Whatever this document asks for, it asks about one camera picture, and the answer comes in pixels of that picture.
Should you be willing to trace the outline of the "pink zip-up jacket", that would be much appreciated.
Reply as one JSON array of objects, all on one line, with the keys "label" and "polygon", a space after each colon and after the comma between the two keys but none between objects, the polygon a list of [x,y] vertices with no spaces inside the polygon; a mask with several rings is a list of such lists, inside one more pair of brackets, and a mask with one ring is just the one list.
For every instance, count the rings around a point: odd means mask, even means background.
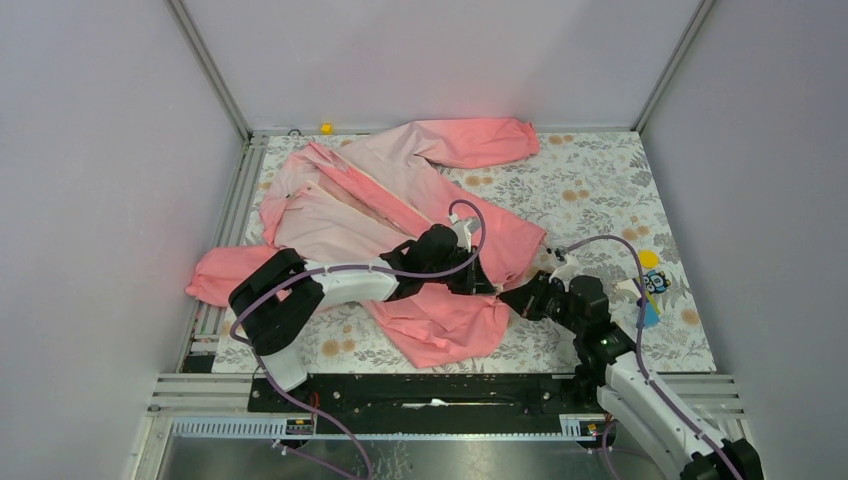
[{"label": "pink zip-up jacket", "polygon": [[531,265],[544,230],[470,194],[439,167],[491,167],[539,150],[534,127],[512,118],[415,121],[339,148],[310,143],[288,157],[264,195],[263,244],[211,250],[186,291],[224,307],[280,249],[319,262],[362,263],[451,215],[483,218],[485,231],[473,237],[483,271],[506,285]]}]

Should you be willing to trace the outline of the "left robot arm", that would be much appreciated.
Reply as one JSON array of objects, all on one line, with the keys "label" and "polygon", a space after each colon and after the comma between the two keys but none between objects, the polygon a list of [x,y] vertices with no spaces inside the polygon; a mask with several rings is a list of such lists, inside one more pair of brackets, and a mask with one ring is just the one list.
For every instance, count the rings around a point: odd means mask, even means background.
[{"label": "left robot arm", "polygon": [[319,310],[359,301],[396,301],[427,283],[453,295],[488,295],[484,273],[465,221],[437,224],[365,264],[321,264],[292,248],[275,253],[229,295],[238,341],[248,345],[274,382],[272,398],[288,411],[309,401],[308,373],[293,343]]}]

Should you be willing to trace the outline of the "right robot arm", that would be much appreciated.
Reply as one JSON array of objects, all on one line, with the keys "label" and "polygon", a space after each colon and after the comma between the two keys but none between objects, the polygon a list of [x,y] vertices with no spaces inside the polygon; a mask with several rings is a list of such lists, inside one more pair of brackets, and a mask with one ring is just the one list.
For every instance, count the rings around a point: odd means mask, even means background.
[{"label": "right robot arm", "polygon": [[499,300],[530,321],[571,331],[578,354],[573,396],[622,424],[668,479],[761,479],[761,459],[746,439],[731,440],[698,416],[641,359],[636,342],[611,318],[600,279],[569,282],[539,271]]}]

